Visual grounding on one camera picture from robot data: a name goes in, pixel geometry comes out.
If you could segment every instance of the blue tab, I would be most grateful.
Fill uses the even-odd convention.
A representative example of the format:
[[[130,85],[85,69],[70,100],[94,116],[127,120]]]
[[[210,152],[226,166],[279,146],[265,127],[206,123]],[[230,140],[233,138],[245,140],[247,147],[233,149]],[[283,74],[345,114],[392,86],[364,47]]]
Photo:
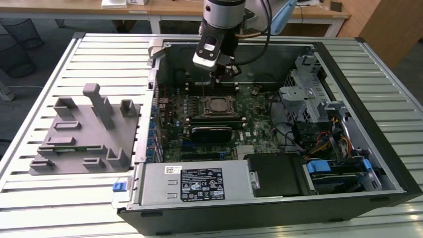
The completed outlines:
[[[326,160],[310,161],[310,163],[307,164],[307,170],[310,173],[333,171],[330,163]]]
[[[372,169],[372,163],[370,163],[369,159],[365,159],[364,163],[365,163],[366,169],[370,170]]]
[[[117,182],[114,184],[114,192],[126,192],[127,191],[127,182]]]
[[[307,164],[307,170],[309,170],[310,173],[316,172],[316,168],[313,167],[311,162]]]

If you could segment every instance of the power supply label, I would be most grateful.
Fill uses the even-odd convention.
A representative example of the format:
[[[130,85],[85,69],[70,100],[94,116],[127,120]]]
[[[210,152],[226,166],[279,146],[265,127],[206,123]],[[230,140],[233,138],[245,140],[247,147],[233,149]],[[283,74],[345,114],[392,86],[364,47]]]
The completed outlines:
[[[225,200],[222,168],[181,171],[181,200]]]

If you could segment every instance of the trash bin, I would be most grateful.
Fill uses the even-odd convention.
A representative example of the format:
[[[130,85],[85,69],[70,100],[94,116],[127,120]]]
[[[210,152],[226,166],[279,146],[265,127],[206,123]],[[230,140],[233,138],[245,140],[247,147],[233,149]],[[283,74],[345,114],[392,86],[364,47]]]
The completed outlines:
[[[18,36],[19,42],[26,49],[38,48],[43,44],[31,19],[2,18],[0,24],[11,35]]]
[[[35,70],[27,50],[14,35],[0,35],[0,69],[13,78],[22,78]]]

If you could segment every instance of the slotted metal platform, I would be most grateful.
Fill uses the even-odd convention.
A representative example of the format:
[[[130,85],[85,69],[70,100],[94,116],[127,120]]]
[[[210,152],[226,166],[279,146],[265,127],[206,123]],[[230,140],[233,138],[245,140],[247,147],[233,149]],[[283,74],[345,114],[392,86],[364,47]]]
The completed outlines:
[[[113,184],[134,171],[111,174],[31,176],[37,155],[57,112],[58,96],[82,95],[86,83],[98,83],[111,103],[133,99],[143,112],[151,106],[149,42],[161,35],[86,34],[73,39],[46,88],[0,162],[0,233],[10,237],[143,237],[119,218],[111,205]],[[167,36],[198,39],[194,36]],[[285,38],[324,41],[412,174],[423,184],[423,107],[368,44],[354,39]],[[145,133],[150,118],[141,117]],[[270,227],[173,237],[423,237],[423,197],[397,207],[377,209],[348,222]]]

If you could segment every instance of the cpu socket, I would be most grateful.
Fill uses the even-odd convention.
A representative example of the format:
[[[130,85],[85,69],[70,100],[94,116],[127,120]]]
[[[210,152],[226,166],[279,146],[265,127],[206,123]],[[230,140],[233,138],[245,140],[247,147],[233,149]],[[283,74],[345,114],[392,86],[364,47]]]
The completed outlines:
[[[218,97],[207,96],[205,97],[205,114],[203,116],[213,117],[235,117],[238,113],[234,108],[234,98],[231,96]]]

